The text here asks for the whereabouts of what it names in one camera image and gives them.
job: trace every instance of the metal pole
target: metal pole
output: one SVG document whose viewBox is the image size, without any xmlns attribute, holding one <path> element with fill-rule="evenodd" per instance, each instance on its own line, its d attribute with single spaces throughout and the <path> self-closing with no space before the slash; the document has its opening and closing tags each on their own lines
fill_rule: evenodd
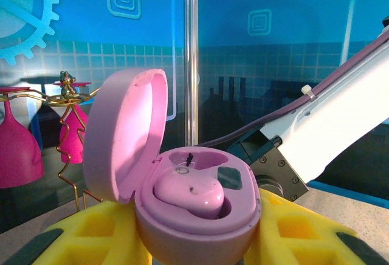
<svg viewBox="0 0 389 265">
<path fill-rule="evenodd" d="M 198 0 L 185 0 L 185 146 L 199 141 Z"/>
</svg>

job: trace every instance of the glass panel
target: glass panel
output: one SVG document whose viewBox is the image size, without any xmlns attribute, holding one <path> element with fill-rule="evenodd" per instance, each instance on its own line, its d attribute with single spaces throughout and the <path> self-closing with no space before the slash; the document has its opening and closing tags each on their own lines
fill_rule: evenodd
<svg viewBox="0 0 389 265">
<path fill-rule="evenodd" d="M 60 71 L 68 71 L 77 82 L 90 82 L 79 90 L 88 93 L 127 67 L 162 68 L 169 84 L 162 150 L 182 145 L 183 116 L 177 114 L 184 111 L 184 0 L 0 0 L 0 23 L 1 87 L 30 86 L 47 95 L 60 94 L 53 83 Z M 85 114 L 92 102 L 81 106 Z M 57 176 L 64 166 L 55 149 L 64 108 L 31 98 L 14 99 L 11 106 L 41 149 L 45 175 L 0 189 L 0 233 L 74 199 L 73 188 Z M 0 145 L 12 143 L 0 136 Z M 6 168 L 3 163 L 0 173 Z M 71 165 L 64 176 L 82 195 L 81 164 Z"/>
<path fill-rule="evenodd" d="M 321 82 L 380 34 L 381 21 L 389 15 L 385 1 L 199 0 L 199 142 L 235 131 L 299 98 L 302 86 Z M 230 144 L 217 147 L 225 150 Z M 366 173 L 359 184 L 350 175 L 339 178 L 340 165 L 349 172 L 354 169 L 352 154 L 366 152 L 345 151 L 342 157 L 348 160 L 337 159 L 333 172 L 328 168 L 329 176 L 321 179 L 372 195 L 375 180 Z M 371 171 L 367 163 L 359 164 L 358 171 Z M 383 173 L 381 179 L 387 179 Z M 387 190 L 375 189 L 374 195 L 383 198 L 379 190 Z"/>
</svg>

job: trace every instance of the pink wine glass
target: pink wine glass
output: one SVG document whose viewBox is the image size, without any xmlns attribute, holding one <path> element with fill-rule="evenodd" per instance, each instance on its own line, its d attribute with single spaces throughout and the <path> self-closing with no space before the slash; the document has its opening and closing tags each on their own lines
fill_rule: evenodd
<svg viewBox="0 0 389 265">
<path fill-rule="evenodd" d="M 28 91 L 30 87 L 0 88 L 0 94 Z M 31 183 L 44 174 L 41 149 L 30 131 L 14 118 L 10 101 L 4 102 L 0 125 L 0 188 Z"/>
<path fill-rule="evenodd" d="M 88 83 L 72 83 L 72 86 L 77 88 L 85 87 L 86 85 L 90 84 Z M 56 86 L 62 86 L 61 83 L 55 83 Z M 84 111 L 81 110 L 81 108 L 78 105 L 74 105 L 74 109 L 76 110 L 77 114 L 80 116 L 83 123 L 86 125 L 88 122 L 88 115 L 84 113 Z M 84 146 L 81 142 L 77 130 L 83 129 L 82 124 L 77 119 L 76 114 L 74 113 L 73 109 L 69 113 L 69 115 L 64 120 L 65 124 L 69 125 L 69 132 L 66 136 L 66 138 L 63 140 L 66 132 L 66 126 L 63 125 L 60 132 L 60 142 L 61 144 L 61 150 L 63 150 L 65 153 L 71 155 L 71 161 L 70 163 L 82 163 L 83 162 L 83 150 Z M 66 163 L 68 161 L 68 158 L 65 154 L 61 153 L 61 160 L 63 163 Z"/>
</svg>

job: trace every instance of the open case lid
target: open case lid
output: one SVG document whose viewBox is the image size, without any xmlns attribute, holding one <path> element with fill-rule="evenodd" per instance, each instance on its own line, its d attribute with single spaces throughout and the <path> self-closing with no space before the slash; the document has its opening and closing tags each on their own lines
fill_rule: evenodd
<svg viewBox="0 0 389 265">
<path fill-rule="evenodd" d="M 93 194 L 121 204 L 132 199 L 159 153 L 167 106 L 162 69 L 128 69 L 103 83 L 84 137 L 84 178 Z"/>
</svg>

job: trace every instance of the yellow foam holder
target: yellow foam holder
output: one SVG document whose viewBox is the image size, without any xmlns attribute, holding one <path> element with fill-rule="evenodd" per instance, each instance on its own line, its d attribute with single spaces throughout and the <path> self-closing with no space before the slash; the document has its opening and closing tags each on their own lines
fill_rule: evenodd
<svg viewBox="0 0 389 265">
<path fill-rule="evenodd" d="M 262 215 L 245 265 L 363 265 L 337 237 L 356 232 L 322 215 L 260 190 Z M 136 229 L 134 203 L 102 202 L 46 231 L 63 233 L 33 265 L 151 265 Z"/>
</svg>

